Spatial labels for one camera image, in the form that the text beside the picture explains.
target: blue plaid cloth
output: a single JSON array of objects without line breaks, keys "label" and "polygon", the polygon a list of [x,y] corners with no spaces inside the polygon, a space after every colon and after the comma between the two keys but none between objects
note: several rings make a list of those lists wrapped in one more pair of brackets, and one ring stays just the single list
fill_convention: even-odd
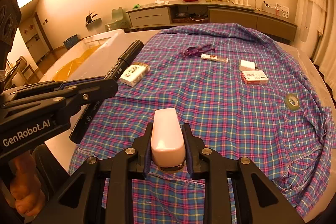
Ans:
[{"label": "blue plaid cloth", "polygon": [[[206,44],[229,63],[178,54]],[[240,59],[255,62],[269,83],[244,84]],[[155,35],[137,61],[149,64],[150,73],[134,88],[119,84],[117,95],[104,101],[75,150],[70,174],[89,156],[105,159],[130,147],[155,110],[174,107],[180,124],[189,123],[206,146],[227,158],[251,158],[302,217],[316,204],[335,147],[331,109],[322,107],[298,63],[276,42],[237,24],[176,27]],[[299,110],[286,106],[288,93],[299,98]],[[235,223],[232,187],[230,195]],[[192,181],[186,168],[165,174],[152,164],[147,180],[133,182],[135,223],[202,223],[203,206],[204,184]]]}]

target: green chair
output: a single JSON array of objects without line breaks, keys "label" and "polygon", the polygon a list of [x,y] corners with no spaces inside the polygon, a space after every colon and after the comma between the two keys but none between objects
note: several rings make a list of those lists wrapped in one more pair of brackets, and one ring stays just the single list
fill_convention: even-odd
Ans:
[{"label": "green chair", "polygon": [[105,24],[105,30],[107,32],[118,29],[129,28],[128,21],[125,17],[123,8],[119,7],[118,10],[112,10],[112,22]]}]

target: white charger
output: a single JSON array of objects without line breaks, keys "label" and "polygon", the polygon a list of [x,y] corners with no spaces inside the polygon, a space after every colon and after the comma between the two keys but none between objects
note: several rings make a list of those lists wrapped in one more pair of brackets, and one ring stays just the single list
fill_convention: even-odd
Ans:
[{"label": "white charger", "polygon": [[151,146],[153,161],[161,170],[183,167],[185,146],[175,108],[155,111]]},{"label": "white charger", "polygon": [[246,60],[240,60],[239,62],[239,70],[240,71],[246,71],[246,70],[255,70],[256,66],[254,62],[246,61]]}]

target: cabinet drawer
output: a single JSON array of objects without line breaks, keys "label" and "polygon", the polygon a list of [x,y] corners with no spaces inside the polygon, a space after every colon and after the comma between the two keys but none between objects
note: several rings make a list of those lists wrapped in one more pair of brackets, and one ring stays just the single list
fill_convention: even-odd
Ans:
[{"label": "cabinet drawer", "polygon": [[236,10],[209,9],[210,23],[238,23],[246,28],[256,29],[257,16]]},{"label": "cabinet drawer", "polygon": [[273,18],[258,16],[256,30],[293,41],[296,33],[296,26]]},{"label": "cabinet drawer", "polygon": [[132,27],[171,23],[168,7],[131,12],[129,13],[129,17],[132,23]]}]

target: purple hair clip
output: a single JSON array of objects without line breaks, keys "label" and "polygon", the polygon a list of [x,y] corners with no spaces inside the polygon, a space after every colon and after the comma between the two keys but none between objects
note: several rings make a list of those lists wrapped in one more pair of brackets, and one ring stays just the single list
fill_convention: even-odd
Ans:
[{"label": "purple hair clip", "polygon": [[207,44],[205,46],[201,47],[189,47],[185,51],[179,52],[181,54],[182,58],[186,57],[192,57],[192,56],[198,56],[201,57],[203,53],[210,52],[210,51],[216,51],[215,48],[209,48],[211,47],[211,44]]}]

